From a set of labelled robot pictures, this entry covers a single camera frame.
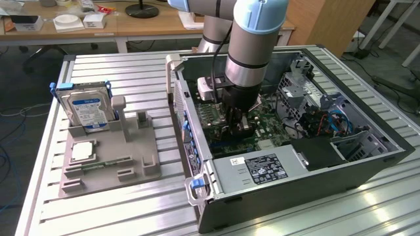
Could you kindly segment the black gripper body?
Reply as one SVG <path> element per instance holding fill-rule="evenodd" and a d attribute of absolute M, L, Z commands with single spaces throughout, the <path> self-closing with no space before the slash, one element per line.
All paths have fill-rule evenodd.
<path fill-rule="evenodd" d="M 226 115 L 246 114 L 257 103 L 262 85 L 242 87 L 238 85 L 223 88 L 222 101 Z"/>

